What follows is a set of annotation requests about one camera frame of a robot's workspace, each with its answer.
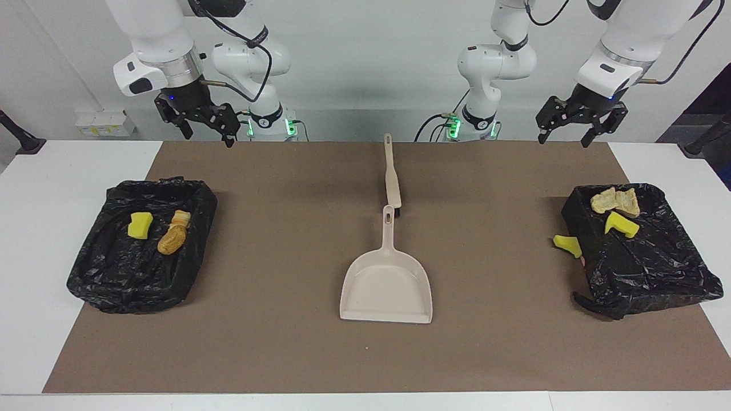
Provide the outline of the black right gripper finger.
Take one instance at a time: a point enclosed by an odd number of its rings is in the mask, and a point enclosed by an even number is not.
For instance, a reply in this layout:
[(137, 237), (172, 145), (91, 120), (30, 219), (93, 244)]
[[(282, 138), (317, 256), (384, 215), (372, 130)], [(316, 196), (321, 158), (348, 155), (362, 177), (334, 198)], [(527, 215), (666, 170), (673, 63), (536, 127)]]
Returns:
[(229, 102), (208, 105), (208, 127), (219, 133), (227, 148), (232, 148), (240, 130), (240, 120)]
[(164, 96), (164, 94), (159, 94), (158, 96), (156, 96), (154, 99), (154, 103), (163, 122), (165, 122), (166, 124), (174, 125), (183, 135), (183, 138), (185, 138), (185, 140), (191, 140), (191, 137), (193, 136), (193, 130), (190, 126), (190, 123), (186, 119), (185, 114), (180, 114), (179, 112), (175, 111), (175, 109), (171, 107), (168, 103), (168, 99), (166, 96)]

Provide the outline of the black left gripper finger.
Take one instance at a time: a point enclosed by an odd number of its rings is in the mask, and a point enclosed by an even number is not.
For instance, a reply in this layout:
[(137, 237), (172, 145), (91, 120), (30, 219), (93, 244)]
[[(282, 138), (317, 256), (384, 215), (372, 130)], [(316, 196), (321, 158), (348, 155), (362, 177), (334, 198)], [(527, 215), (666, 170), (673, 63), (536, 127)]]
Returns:
[(616, 132), (627, 114), (627, 106), (624, 103), (618, 103), (612, 107), (610, 112), (608, 112), (605, 120), (601, 120), (598, 115), (594, 115), (590, 128), (581, 139), (582, 147), (588, 148), (588, 146), (590, 146), (600, 135), (613, 134)]
[(548, 140), (553, 130), (569, 124), (570, 117), (567, 114), (566, 108), (567, 103), (555, 95), (549, 97), (545, 104), (543, 104), (535, 116), (539, 129), (537, 138), (540, 144), (544, 144)]

